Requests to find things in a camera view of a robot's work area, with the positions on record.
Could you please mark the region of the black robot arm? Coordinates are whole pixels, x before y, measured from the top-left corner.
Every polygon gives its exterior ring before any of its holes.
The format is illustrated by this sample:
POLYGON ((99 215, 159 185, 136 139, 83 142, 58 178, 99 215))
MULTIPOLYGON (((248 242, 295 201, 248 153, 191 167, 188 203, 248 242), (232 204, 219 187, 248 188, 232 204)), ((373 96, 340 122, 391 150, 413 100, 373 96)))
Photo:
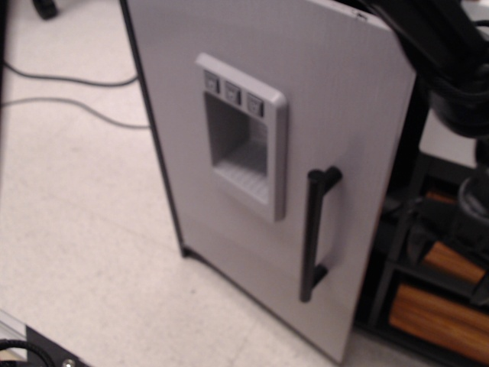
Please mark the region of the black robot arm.
POLYGON ((397 36, 424 83, 429 106, 451 132, 476 141, 476 168, 456 207, 430 229, 463 255, 488 262, 487 21, 471 20, 458 1, 364 1, 397 36))

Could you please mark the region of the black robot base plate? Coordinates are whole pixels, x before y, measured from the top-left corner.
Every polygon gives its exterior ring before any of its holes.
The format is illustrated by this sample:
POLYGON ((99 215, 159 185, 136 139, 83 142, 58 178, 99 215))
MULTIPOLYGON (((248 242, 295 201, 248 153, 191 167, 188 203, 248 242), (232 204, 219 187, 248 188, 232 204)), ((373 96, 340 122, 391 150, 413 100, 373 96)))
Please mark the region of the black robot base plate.
POLYGON ((45 351, 49 357, 53 360, 55 366, 75 366, 75 367, 88 367, 89 364, 83 359, 64 349, 61 345, 55 343, 53 340, 46 337, 44 334, 39 333, 30 326, 25 327, 26 341, 33 344, 43 351, 45 351))

